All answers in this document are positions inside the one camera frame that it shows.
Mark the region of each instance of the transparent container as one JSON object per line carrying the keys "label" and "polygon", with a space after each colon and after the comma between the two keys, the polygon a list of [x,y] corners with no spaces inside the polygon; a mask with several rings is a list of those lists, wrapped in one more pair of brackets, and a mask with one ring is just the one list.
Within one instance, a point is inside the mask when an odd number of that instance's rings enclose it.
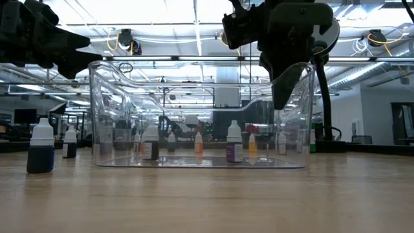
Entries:
{"label": "transparent container", "polygon": [[[194,168],[305,168],[309,156],[314,69],[298,63],[275,82],[238,83],[136,82],[116,63],[96,61],[89,66],[93,155],[98,166]],[[301,77],[285,108],[274,110],[272,86]],[[242,159],[227,162],[227,132],[232,120],[241,128]],[[145,159],[134,144],[157,126],[159,157]],[[202,153],[194,139],[202,135]],[[175,151],[167,151],[169,134]],[[248,150],[255,135],[256,152]]]}

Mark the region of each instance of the yellow cable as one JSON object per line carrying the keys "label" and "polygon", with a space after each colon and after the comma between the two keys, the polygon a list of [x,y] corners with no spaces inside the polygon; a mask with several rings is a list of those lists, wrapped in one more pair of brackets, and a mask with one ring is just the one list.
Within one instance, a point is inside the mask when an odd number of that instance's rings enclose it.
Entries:
{"label": "yellow cable", "polygon": [[370,38],[370,36],[371,36],[372,34],[368,34],[368,39],[369,39],[370,41],[372,41],[372,42],[379,43],[379,44],[381,44],[381,45],[388,45],[388,44],[390,44],[390,43],[394,43],[394,42],[397,42],[397,41],[401,40],[401,39],[404,37],[404,33],[405,33],[405,32],[406,32],[406,29],[404,28],[404,31],[403,31],[403,33],[401,34],[401,37],[399,37],[399,38],[398,38],[398,39],[396,39],[396,40],[389,41],[389,42],[381,42],[381,41],[376,41],[376,40],[373,40],[373,39],[371,39],[371,38]]}
{"label": "yellow cable", "polygon": [[[228,45],[223,41],[223,32],[220,33],[220,41],[221,43],[223,43],[223,45],[226,45],[228,47]],[[237,53],[239,54],[239,56],[241,56],[239,48],[237,48]]]}
{"label": "yellow cable", "polygon": [[106,40],[106,45],[108,46],[108,49],[110,49],[110,50],[112,50],[112,51],[115,51],[115,50],[118,48],[118,37],[119,37],[119,33],[116,35],[116,45],[115,45],[115,49],[114,49],[114,48],[112,48],[112,47],[109,45],[109,36],[111,35],[111,32],[112,32],[112,29],[110,28],[110,29],[109,29],[109,33],[108,33],[108,38],[107,38],[107,40]]}
{"label": "yellow cable", "polygon": [[[389,56],[393,56],[393,54],[391,53],[391,51],[389,50],[389,48],[388,48],[388,46],[387,45],[384,45],[384,47],[386,48],[386,50],[387,50],[387,52],[388,52],[388,54],[389,54]],[[404,76],[406,77],[406,78],[408,78],[408,76],[407,76],[407,74],[406,74],[406,72],[401,68],[401,66],[399,66],[398,65],[398,68],[400,69],[400,71],[404,74]]]}
{"label": "yellow cable", "polygon": [[226,45],[228,47],[228,45],[223,41],[223,33],[220,33],[220,41],[221,43],[223,43],[223,45]]}
{"label": "yellow cable", "polygon": [[386,50],[387,50],[387,52],[388,52],[389,56],[393,56],[393,55],[392,55],[392,53],[391,53],[391,51],[390,51],[390,50],[389,50],[389,48],[387,47],[387,45],[384,45],[384,47],[386,48]]}

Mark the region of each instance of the computer screen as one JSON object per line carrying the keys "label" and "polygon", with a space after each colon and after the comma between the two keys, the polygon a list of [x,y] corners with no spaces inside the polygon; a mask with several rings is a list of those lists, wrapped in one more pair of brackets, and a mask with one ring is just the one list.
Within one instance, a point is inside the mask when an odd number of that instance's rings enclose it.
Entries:
{"label": "computer screen", "polygon": [[37,120],[37,109],[15,109],[14,123],[15,124],[35,124]]}

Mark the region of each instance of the dark blue bottle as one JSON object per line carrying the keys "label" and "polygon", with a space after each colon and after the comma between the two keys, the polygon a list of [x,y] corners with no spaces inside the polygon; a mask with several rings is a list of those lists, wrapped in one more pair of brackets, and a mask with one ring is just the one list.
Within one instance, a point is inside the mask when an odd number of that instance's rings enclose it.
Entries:
{"label": "dark blue bottle", "polygon": [[46,173],[53,170],[54,139],[53,128],[47,118],[41,118],[33,128],[30,147],[28,149],[27,172]]}
{"label": "dark blue bottle", "polygon": [[66,131],[65,138],[63,139],[62,157],[66,159],[73,159],[76,157],[76,132],[73,126],[70,126]]}

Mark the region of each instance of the white bottle cap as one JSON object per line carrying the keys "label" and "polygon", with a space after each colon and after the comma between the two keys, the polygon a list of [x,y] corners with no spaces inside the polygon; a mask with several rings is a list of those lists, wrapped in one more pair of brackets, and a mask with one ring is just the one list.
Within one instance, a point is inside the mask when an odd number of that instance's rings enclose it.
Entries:
{"label": "white bottle cap", "polygon": [[173,133],[170,133],[168,136],[168,142],[175,142],[175,135]]}
{"label": "white bottle cap", "polygon": [[47,118],[40,118],[39,124],[33,128],[31,146],[53,146],[53,127]]}
{"label": "white bottle cap", "polygon": [[241,141],[241,129],[236,120],[232,120],[232,124],[227,130],[227,141],[229,141],[229,139],[230,142]]}
{"label": "white bottle cap", "polygon": [[201,137],[200,132],[197,132],[194,142],[202,142],[202,137]]}
{"label": "white bottle cap", "polygon": [[136,135],[134,136],[134,142],[140,142],[141,141],[141,136],[139,133],[136,133]]}
{"label": "white bottle cap", "polygon": [[142,135],[143,141],[158,141],[160,137],[158,135],[158,128],[156,126],[148,126]]}
{"label": "white bottle cap", "polygon": [[69,126],[68,131],[65,133],[65,138],[63,139],[63,143],[73,143],[76,142],[76,132],[73,126]]}
{"label": "white bottle cap", "polygon": [[248,138],[248,142],[249,143],[255,143],[256,142],[256,138],[254,137],[253,133],[250,134],[250,137]]}

